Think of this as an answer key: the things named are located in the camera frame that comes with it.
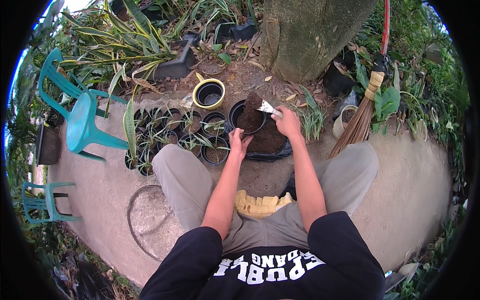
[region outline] yellow cloth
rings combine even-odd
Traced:
[[[234,208],[243,214],[254,217],[256,219],[261,219],[266,216],[269,216],[279,210],[286,204],[293,202],[292,196],[289,192],[282,197],[255,197],[248,196],[245,190],[240,190],[235,196]]]

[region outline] hand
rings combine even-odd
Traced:
[[[230,138],[230,154],[228,157],[237,158],[242,161],[247,154],[247,147],[253,140],[253,135],[243,138],[243,129],[235,128],[228,134]]]
[[[300,132],[300,119],[296,113],[286,108],[283,105],[275,108],[283,113],[283,118],[277,115],[271,115],[276,122],[276,127],[281,134],[286,136],[289,140],[297,137],[303,138]]]

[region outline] broom bristles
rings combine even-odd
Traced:
[[[365,140],[370,121],[372,120],[372,113],[373,101],[364,97],[352,120],[350,120],[335,146],[333,146],[332,152],[328,156],[329,159],[337,156],[348,144],[355,144]]]

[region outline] broom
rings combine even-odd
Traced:
[[[373,104],[375,99],[375,92],[382,85],[384,76],[386,73],[385,61],[386,52],[388,47],[388,39],[390,32],[390,0],[385,0],[385,22],[384,32],[382,35],[382,47],[380,49],[381,55],[376,62],[373,63],[372,73],[370,75],[370,81],[368,87],[365,90],[365,97],[359,105],[359,108],[353,115],[352,120],[348,123],[342,135],[333,146],[332,152],[328,158],[334,158],[337,156],[348,144],[355,144],[362,142],[367,137],[368,128],[370,127],[370,121],[372,120]]]

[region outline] tree trunk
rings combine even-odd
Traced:
[[[260,59],[284,80],[315,79],[358,32],[377,0],[265,0]]]

